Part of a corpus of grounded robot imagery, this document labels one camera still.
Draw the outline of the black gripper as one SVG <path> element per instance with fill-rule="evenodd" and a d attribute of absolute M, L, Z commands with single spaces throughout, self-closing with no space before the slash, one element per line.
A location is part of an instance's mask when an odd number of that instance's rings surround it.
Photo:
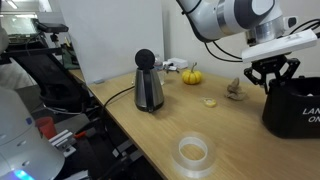
<path fill-rule="evenodd" d="M 288 67 L 286 71 L 280 75 L 280 70 L 285 63 Z M 244 75 L 254 85 L 260 85 L 264 89 L 265 93 L 268 93 L 268 85 L 266 82 L 268 74 L 274 74 L 276 78 L 288 80 L 293 77 L 299 65 L 300 61 L 297 58 L 287 59 L 284 55 L 279 55 L 254 62 L 251 67 L 244 70 Z M 259 78 L 253 75 L 254 71 L 260 74 Z"/>

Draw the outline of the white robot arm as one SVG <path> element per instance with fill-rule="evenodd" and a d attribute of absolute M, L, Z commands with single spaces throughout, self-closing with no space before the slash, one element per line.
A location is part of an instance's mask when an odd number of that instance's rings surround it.
<path fill-rule="evenodd" d="M 280 40 L 285 33 L 285 20 L 278 0 L 176 0 L 197 39 L 206 47 L 209 42 L 245 32 L 251 48 Z M 259 57 L 244 70 L 244 75 L 268 93 L 267 75 L 274 83 L 291 79 L 300 62 L 287 59 L 284 52 Z"/>

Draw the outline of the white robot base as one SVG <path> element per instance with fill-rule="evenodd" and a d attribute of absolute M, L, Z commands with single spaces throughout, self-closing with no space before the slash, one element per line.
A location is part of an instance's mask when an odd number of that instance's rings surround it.
<path fill-rule="evenodd" d="M 35 126 L 20 96 L 0 88 L 0 180 L 53 180 L 65 157 Z"/>

